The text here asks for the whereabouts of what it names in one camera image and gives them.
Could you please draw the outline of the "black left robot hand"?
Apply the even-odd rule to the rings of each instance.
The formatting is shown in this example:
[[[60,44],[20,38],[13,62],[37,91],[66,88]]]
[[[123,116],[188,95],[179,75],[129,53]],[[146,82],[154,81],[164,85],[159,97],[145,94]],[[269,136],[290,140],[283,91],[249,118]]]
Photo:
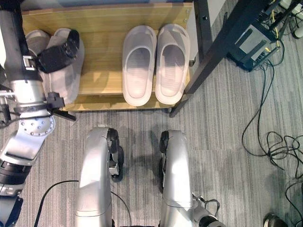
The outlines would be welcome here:
[[[63,44],[47,48],[33,57],[24,35],[21,12],[16,9],[0,11],[0,65],[10,82],[41,81],[38,70],[51,73],[71,65],[79,48],[79,33],[71,30]]]

